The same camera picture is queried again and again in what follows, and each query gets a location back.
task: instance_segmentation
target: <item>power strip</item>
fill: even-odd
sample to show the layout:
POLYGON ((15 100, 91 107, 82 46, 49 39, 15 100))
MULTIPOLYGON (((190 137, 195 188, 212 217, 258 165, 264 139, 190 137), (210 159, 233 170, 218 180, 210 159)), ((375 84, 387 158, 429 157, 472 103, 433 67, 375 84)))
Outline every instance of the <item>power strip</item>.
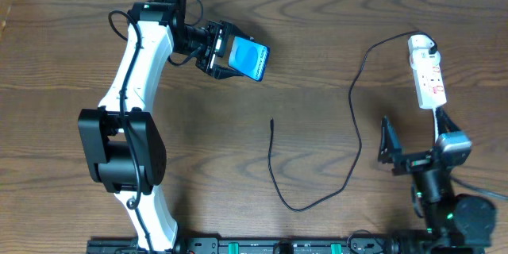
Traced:
POLYGON ((424 35, 412 36, 407 44, 410 49, 410 65, 420 108, 435 109, 446 103, 445 85, 441 77, 441 54, 429 54, 435 44, 424 35))

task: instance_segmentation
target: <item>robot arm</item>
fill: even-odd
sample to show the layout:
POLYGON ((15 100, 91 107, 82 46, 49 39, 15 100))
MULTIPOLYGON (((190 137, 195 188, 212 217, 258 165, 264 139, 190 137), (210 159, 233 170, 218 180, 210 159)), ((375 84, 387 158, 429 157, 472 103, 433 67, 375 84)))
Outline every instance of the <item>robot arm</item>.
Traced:
MULTIPOLYGON (((137 107, 141 111, 151 113, 160 74, 166 59, 173 52, 175 44, 169 26, 159 25, 157 21, 138 21, 137 25, 142 35, 142 49, 137 56, 133 76, 131 76, 125 92, 125 109, 132 110, 137 107)), ((136 33, 130 25, 127 48, 118 68, 117 76, 106 96, 98 104, 99 107, 104 106, 107 111, 120 111, 120 95, 118 92, 133 58, 136 42, 136 33)))
MULTIPOLYGON (((177 52, 188 55, 188 59, 196 57, 196 66, 215 79, 242 76, 238 69, 222 67, 214 61, 225 55, 230 36, 236 37, 235 42, 238 37, 252 42, 251 37, 225 21, 209 21, 202 29, 186 25, 185 5, 186 0, 153 0, 133 5, 127 13, 133 20, 129 25, 127 48, 113 84, 98 109, 82 110, 78 121, 90 176, 95 182, 103 183, 128 210, 138 233, 139 247, 150 249, 148 241, 151 241, 155 251, 173 249, 178 230, 160 186, 166 169, 166 148, 151 115, 166 60, 178 65, 170 59, 170 55, 177 52), (137 26, 141 37, 135 59, 138 38, 133 25, 137 26), (132 61, 133 69, 125 90, 126 111, 121 114, 119 93, 132 61), (125 122, 129 124, 131 145, 109 139, 123 132, 122 123, 125 122), (136 153, 139 176, 131 149, 136 153), (140 204, 131 210, 128 201, 137 196, 138 187, 140 204)), ((263 55, 257 70, 264 71, 268 52, 263 55)))
POLYGON ((446 95, 440 53, 430 52, 436 45, 426 35, 412 36, 408 44, 418 103, 420 108, 434 112, 436 142, 430 150, 403 154, 397 133, 385 117, 378 161, 393 164, 393 175, 413 176, 413 207, 425 219, 427 231, 396 231, 385 244, 385 251, 388 254, 484 253, 483 249, 491 246, 496 209, 486 198, 455 195, 452 188, 451 171, 466 161, 472 142, 442 108, 446 95))

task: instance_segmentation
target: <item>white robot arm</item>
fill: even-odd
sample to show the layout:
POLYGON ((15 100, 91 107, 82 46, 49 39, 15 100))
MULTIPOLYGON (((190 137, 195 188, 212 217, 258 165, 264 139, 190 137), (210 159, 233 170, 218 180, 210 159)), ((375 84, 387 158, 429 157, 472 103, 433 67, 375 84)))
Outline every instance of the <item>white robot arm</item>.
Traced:
MULTIPOLYGON (((235 68, 249 62, 237 61, 235 68, 214 64, 217 57, 225 55, 230 36, 235 36, 238 43, 242 41, 237 38, 243 40, 240 50, 247 50, 246 43, 261 46, 225 21, 209 21, 201 29, 186 25, 185 5, 186 0, 154 0, 134 3, 128 13, 110 13, 110 17, 120 13, 129 20, 127 48, 113 84, 98 109, 83 109, 78 120, 90 176, 95 182, 103 183, 128 210, 138 233, 139 247, 153 251, 173 249, 178 231, 160 185, 166 168, 166 148, 151 115, 166 61, 180 65, 171 61, 173 52, 188 55, 183 63, 195 57, 196 66, 207 75, 226 79, 242 76, 235 68), (127 141, 109 140, 124 131, 127 131, 127 141)), ((264 51, 260 53, 264 56, 256 71, 260 67, 264 71, 269 49, 264 48, 264 51)), ((260 77, 253 78, 260 81, 263 72, 257 74, 260 77)))
MULTIPOLYGON (((141 111, 151 113, 160 74, 174 48, 173 35, 169 25, 159 25, 157 21, 138 21, 137 26, 142 38, 142 49, 137 56, 125 92, 125 109, 139 108, 141 111)), ((119 111, 119 91, 133 58, 136 44, 136 32, 133 26, 129 25, 127 48, 118 73, 106 96, 100 101, 99 107, 104 106, 107 111, 119 111)), ((139 237, 139 247, 149 249, 148 240, 140 224, 140 221, 143 221, 146 230, 150 233, 152 247, 155 251, 172 249, 175 245, 178 226, 167 210, 162 186, 153 186, 151 194, 141 195, 138 206, 141 219, 137 217, 135 210, 130 210, 127 207, 127 201, 136 195, 136 191, 133 190, 120 190, 115 193, 115 197, 122 202, 133 221, 139 237)))
MULTIPOLYGON (((134 107, 142 111, 152 112, 153 100, 159 85, 160 74, 167 58, 175 47, 171 29, 168 26, 159 25, 157 21, 138 21, 137 26, 141 33, 141 47, 133 75, 129 79, 125 92, 125 109, 132 110, 134 107)), ((119 91, 125 78, 125 73, 136 49, 137 37, 132 25, 129 25, 129 38, 127 48, 114 78, 111 88, 106 96, 98 104, 104 106, 107 111, 120 111, 119 91)))

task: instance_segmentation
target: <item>blue object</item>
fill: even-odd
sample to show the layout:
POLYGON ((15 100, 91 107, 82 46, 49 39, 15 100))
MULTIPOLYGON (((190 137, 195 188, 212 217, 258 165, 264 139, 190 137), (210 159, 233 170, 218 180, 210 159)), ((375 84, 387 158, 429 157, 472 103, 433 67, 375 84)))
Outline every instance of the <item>blue object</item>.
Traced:
POLYGON ((331 244, 330 248, 332 249, 332 254, 342 254, 342 245, 331 244))
POLYGON ((238 254, 239 248, 240 247, 239 247, 238 243, 235 243, 235 242, 229 243, 228 244, 228 254, 238 254))
POLYGON ((251 79, 261 81, 269 55, 269 47, 244 38, 235 37, 231 47, 231 54, 229 55, 229 66, 251 79))

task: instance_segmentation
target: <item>black bracket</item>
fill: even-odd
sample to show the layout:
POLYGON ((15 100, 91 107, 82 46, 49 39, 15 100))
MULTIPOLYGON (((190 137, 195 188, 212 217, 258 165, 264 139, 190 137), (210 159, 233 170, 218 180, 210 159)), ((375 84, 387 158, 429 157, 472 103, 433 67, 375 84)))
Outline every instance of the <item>black bracket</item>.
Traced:
MULTIPOLYGON (((141 191, 150 194, 164 177, 166 148, 149 112, 133 110, 126 112, 125 118, 140 165, 141 191)), ((129 146, 126 141, 110 140, 121 129, 119 113, 83 109, 78 127, 92 179, 103 183, 110 193, 134 191, 136 172, 129 146)))
POLYGON ((429 169, 451 170, 463 164, 471 153, 472 143, 464 132, 453 123, 442 108, 438 108, 437 125, 439 137, 429 150, 413 154, 402 154, 402 146, 388 117, 381 123, 381 144, 378 161, 393 164, 394 175, 406 175, 429 169))
POLYGON ((214 63, 214 57, 223 57, 225 50, 228 46, 230 37, 242 37, 247 40, 252 40, 247 34, 243 33, 234 24, 219 21, 208 21, 205 30, 213 37, 211 43, 206 47, 206 52, 196 61, 196 67, 202 70, 207 75, 215 79, 227 79, 232 76, 243 76, 243 74, 235 69, 229 67, 222 67, 214 63))

